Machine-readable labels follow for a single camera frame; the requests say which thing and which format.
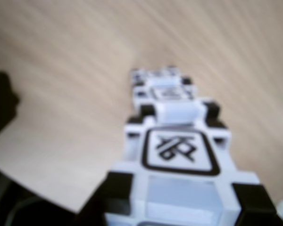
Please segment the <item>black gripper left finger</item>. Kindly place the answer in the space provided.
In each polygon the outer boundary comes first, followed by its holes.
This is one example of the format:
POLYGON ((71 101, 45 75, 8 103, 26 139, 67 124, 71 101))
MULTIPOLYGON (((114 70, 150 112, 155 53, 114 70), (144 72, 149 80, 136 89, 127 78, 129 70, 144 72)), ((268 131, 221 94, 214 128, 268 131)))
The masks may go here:
POLYGON ((112 207, 114 202, 120 199, 120 194, 117 190, 117 179, 119 178, 119 173, 109 173, 74 218, 71 225, 105 226, 107 223, 104 213, 112 207))

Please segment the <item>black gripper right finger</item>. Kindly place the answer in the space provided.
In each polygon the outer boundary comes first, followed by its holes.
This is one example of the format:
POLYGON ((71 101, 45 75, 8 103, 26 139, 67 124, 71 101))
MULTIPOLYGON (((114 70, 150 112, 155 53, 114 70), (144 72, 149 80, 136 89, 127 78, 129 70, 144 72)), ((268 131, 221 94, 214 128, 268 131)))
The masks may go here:
POLYGON ((263 186, 243 186, 241 189, 243 226, 281 226, 282 220, 263 186))

